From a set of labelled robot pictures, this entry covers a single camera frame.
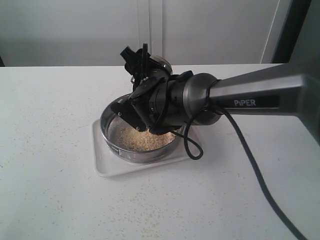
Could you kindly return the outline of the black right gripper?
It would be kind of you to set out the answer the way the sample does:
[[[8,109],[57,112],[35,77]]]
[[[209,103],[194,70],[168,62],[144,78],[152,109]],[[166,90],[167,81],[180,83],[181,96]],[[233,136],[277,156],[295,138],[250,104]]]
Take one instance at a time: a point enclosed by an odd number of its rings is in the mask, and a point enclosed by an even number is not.
[[[187,73],[170,74],[154,59],[148,46],[133,51],[127,46],[120,56],[125,70],[134,78],[128,97],[130,109],[151,133],[168,133],[187,124],[183,91]]]

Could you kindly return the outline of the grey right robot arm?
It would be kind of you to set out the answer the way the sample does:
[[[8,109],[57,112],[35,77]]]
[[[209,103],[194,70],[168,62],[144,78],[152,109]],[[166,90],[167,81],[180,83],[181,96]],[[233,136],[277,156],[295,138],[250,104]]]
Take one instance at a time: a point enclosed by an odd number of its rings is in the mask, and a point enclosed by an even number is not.
[[[289,62],[218,79],[209,73],[173,74],[148,53],[121,52],[134,82],[121,118],[138,131],[163,135],[183,125],[214,124],[231,115],[288,115],[320,139],[320,59]]]

